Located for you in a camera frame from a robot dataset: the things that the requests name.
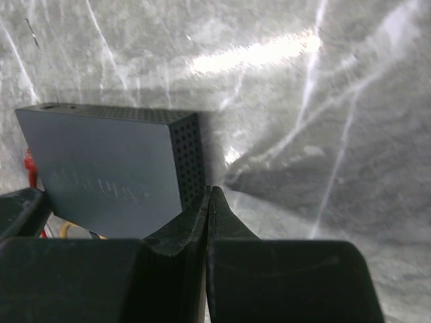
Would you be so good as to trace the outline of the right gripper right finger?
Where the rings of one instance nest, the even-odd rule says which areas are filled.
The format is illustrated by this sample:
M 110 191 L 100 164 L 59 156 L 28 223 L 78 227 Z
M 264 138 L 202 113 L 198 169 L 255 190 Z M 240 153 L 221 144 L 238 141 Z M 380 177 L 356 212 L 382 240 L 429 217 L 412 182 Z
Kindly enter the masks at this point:
M 382 322 L 365 258 L 340 240 L 262 240 L 219 187 L 208 205 L 212 322 Z

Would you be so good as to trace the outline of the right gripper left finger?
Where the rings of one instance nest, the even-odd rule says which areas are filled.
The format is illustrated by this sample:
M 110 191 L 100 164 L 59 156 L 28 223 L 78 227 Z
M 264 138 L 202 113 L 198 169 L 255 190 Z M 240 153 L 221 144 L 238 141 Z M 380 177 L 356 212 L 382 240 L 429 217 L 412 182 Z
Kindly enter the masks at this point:
M 204 321 L 209 196 L 144 239 L 1 239 L 1 321 Z

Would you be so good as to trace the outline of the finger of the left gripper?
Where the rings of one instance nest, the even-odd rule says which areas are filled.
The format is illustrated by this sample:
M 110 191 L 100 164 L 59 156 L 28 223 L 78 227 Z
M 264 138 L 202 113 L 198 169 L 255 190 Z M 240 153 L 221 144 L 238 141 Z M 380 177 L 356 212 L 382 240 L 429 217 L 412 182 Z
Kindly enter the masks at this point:
M 24 188 L 1 195 L 1 239 L 38 237 L 46 222 L 43 191 Z

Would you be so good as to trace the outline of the black network switch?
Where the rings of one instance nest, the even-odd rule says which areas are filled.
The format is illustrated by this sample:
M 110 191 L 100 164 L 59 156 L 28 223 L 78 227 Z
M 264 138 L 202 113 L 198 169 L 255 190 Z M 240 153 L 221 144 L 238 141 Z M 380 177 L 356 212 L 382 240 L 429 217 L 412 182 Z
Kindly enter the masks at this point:
M 15 112 L 53 213 L 106 238 L 144 238 L 205 186 L 188 110 L 40 104 Z

